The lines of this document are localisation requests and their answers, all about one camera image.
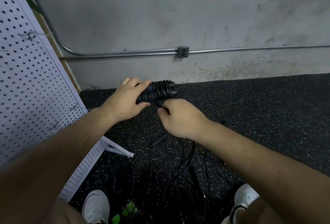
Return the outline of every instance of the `pegboard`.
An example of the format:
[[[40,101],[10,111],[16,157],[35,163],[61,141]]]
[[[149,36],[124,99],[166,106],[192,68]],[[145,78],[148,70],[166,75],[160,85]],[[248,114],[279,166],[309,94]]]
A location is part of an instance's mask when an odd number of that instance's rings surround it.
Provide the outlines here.
[[[0,0],[0,98],[0,167],[87,113],[26,0]],[[98,141],[61,198],[72,198],[104,150]]]

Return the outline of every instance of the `black speckled flooring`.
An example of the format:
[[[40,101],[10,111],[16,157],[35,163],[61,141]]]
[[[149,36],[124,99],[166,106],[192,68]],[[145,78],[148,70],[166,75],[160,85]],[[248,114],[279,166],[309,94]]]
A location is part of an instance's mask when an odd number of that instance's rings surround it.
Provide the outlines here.
[[[330,74],[177,86],[179,97],[193,103],[211,120],[220,122],[225,119],[226,125],[238,133],[330,176]],[[87,108],[94,108],[113,92],[83,91],[80,96]],[[86,195],[91,190],[101,189],[110,201],[110,218],[127,199],[134,199],[139,209],[160,216],[154,218],[155,222],[170,220],[182,223],[178,213],[183,219],[191,218],[187,217],[191,213],[178,211],[182,207],[193,212],[194,206],[189,199],[196,195],[189,189],[192,185],[186,179],[189,177],[187,169],[182,173],[173,170],[183,158],[180,141],[169,135],[154,149],[148,147],[149,142],[163,132],[154,106],[110,129],[105,136],[133,152],[134,158],[104,152],[70,204],[81,211]],[[192,149],[192,142],[184,140],[183,144],[186,157]],[[190,165],[200,171],[208,192],[204,152],[203,147],[196,145]],[[146,169],[150,164],[154,173]],[[206,223],[220,223],[229,214],[235,189],[242,180],[229,168],[222,166],[210,152],[206,156],[206,164],[210,197],[207,197],[207,201],[199,196],[194,198],[197,202],[196,211],[199,212],[194,218],[205,220]],[[171,181],[175,173],[180,174],[176,178],[177,182]],[[117,181],[115,188],[112,187],[114,180]]]

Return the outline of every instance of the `forearm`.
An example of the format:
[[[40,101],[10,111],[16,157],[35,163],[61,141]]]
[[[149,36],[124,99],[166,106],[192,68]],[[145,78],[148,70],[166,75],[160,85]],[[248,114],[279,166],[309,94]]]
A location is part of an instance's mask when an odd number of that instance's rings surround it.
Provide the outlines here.
[[[0,177],[0,218],[39,223],[112,119],[93,109],[6,167]]]
[[[215,152],[287,223],[326,223],[330,179],[234,131],[207,121],[199,143]]]

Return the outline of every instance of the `hand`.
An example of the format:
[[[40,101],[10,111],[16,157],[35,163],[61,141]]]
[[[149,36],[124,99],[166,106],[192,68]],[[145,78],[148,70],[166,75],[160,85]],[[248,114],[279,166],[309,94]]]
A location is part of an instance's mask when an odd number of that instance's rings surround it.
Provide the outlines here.
[[[174,136],[198,141],[203,125],[208,121],[206,116],[183,99],[167,100],[163,106],[170,111],[168,114],[165,109],[158,109],[164,128]]]
[[[151,81],[149,80],[141,83],[138,78],[126,78],[119,88],[117,88],[116,92],[105,101],[101,108],[111,114],[114,123],[137,116],[142,109],[150,106],[148,102],[141,102],[136,105],[138,96],[150,83]]]

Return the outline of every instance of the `concrete wall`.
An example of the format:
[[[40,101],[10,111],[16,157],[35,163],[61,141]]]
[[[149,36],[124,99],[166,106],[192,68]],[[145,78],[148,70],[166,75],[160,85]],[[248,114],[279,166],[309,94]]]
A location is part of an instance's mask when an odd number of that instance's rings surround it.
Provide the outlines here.
[[[41,0],[64,44],[85,53],[330,43],[330,0]],[[176,83],[330,72],[329,49],[69,61],[82,90],[126,77]]]

